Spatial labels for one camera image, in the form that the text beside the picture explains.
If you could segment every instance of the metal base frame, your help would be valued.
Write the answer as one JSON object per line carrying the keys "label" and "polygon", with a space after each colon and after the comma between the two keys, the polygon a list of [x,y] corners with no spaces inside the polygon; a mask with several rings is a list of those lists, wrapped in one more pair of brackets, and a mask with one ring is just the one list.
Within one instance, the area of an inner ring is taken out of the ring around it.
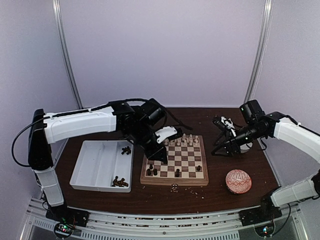
{"label": "metal base frame", "polygon": [[[33,226],[52,231],[56,221],[46,218],[42,200],[32,198],[26,212],[25,224],[20,240],[29,240]],[[221,212],[176,214],[176,215],[138,215],[117,214],[88,210],[86,227],[76,227],[72,237],[83,240],[239,240],[239,231],[252,228],[242,226],[235,209]],[[282,209],[285,219],[288,209]],[[300,240],[308,240],[299,206],[293,205],[291,216]]]}

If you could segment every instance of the chess piece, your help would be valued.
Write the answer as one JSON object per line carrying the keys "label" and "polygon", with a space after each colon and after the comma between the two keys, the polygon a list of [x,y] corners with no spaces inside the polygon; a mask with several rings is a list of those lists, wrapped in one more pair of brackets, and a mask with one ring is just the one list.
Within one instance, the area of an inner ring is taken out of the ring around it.
{"label": "chess piece", "polygon": [[129,184],[125,182],[124,178],[121,178],[121,180],[119,181],[119,185],[120,185],[120,187],[123,187],[123,186],[128,187],[129,186]]}
{"label": "chess piece", "polygon": [[126,147],[123,147],[123,148],[122,148],[122,153],[121,153],[121,154],[123,155],[123,154],[125,154],[127,151],[128,151],[128,150],[127,150],[127,148],[126,148]]}
{"label": "chess piece", "polygon": [[175,171],[174,176],[175,176],[176,178],[180,177],[180,169],[177,169],[177,170]]}
{"label": "chess piece", "polygon": [[194,140],[194,144],[193,144],[194,146],[199,146],[199,140],[198,140],[198,138],[196,138],[195,140]]}
{"label": "chess piece", "polygon": [[115,179],[112,181],[112,186],[111,187],[115,187],[118,183],[118,176],[115,176]]}
{"label": "chess piece", "polygon": [[125,182],[125,181],[124,181],[122,184],[123,184],[123,186],[125,186],[125,187],[129,187],[129,184],[128,184],[127,182]]}

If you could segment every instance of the dark wooden table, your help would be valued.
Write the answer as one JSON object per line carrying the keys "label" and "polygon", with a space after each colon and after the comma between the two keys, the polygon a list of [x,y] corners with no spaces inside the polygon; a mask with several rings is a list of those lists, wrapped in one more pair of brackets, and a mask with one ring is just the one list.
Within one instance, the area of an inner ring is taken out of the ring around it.
{"label": "dark wooden table", "polygon": [[[115,140],[121,137],[119,132],[95,133],[70,138],[56,167],[67,204],[76,208],[125,214],[207,213],[259,205],[261,196],[278,187],[258,142],[254,142],[249,152],[233,158],[211,156],[213,142],[220,133],[211,119],[215,115],[225,116],[238,125],[244,125],[243,117],[237,108],[170,108],[170,110],[178,119],[193,127],[193,131],[183,130],[184,133],[203,136],[209,175],[208,186],[190,188],[181,186],[178,193],[172,193],[171,186],[140,184],[144,153],[137,146],[134,150],[130,193],[75,190],[69,185],[69,181],[83,141]],[[168,125],[172,124],[175,122],[169,119]],[[249,192],[235,195],[228,191],[225,177],[233,169],[241,169],[250,175],[252,188]]]}

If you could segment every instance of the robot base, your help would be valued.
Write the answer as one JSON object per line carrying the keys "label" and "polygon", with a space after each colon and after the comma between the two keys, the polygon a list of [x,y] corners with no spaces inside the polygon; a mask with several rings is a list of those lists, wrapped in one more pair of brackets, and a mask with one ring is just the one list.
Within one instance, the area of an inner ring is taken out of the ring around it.
{"label": "robot base", "polygon": [[282,216],[282,213],[279,207],[272,207],[268,209],[268,212],[266,213],[259,206],[251,209],[242,210],[239,212],[239,216],[242,226],[248,226],[280,218]]}
{"label": "robot base", "polygon": [[[83,210],[78,210],[78,209],[73,209],[73,208],[67,208],[68,215],[69,216],[74,216],[75,219],[75,225],[79,227],[86,227],[88,218],[89,218],[89,212],[83,211]],[[51,211],[47,211],[45,217],[47,219],[51,219],[57,222],[60,222],[61,219],[58,219],[55,217]],[[66,224],[73,225],[74,224],[74,219],[68,219],[66,220]]]}

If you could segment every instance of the white arm segment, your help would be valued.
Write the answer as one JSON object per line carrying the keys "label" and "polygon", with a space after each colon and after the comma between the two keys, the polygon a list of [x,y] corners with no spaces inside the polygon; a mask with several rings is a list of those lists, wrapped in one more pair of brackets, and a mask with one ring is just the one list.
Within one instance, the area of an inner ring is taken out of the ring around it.
{"label": "white arm segment", "polygon": [[316,134],[284,117],[275,124],[273,135],[310,155],[320,164],[320,137]]}
{"label": "white arm segment", "polygon": [[158,144],[162,143],[166,138],[171,137],[175,134],[177,134],[177,130],[173,126],[165,126],[155,132],[155,135],[158,137],[156,142]]}
{"label": "white arm segment", "polygon": [[317,173],[310,177],[297,181],[294,184],[290,184],[285,187],[281,187],[271,195],[271,200],[275,207],[280,207],[285,204],[297,202],[303,199],[318,196],[315,190],[315,184],[311,178]]}
{"label": "white arm segment", "polygon": [[45,193],[48,204],[51,207],[62,205],[64,203],[64,196],[55,169],[49,167],[42,171],[34,170],[34,173],[39,178],[41,188]]}
{"label": "white arm segment", "polygon": [[[284,117],[275,125],[274,137],[295,146],[320,163],[320,137],[294,124],[289,118]],[[311,180],[314,175],[276,190],[271,195],[274,206],[280,207],[317,196],[314,182]]]}
{"label": "white arm segment", "polygon": [[[112,114],[113,111],[113,108],[109,106],[96,111],[45,119],[43,121],[46,124],[44,132],[48,144],[86,134],[115,131],[117,118]],[[47,113],[44,117],[56,114]]]}

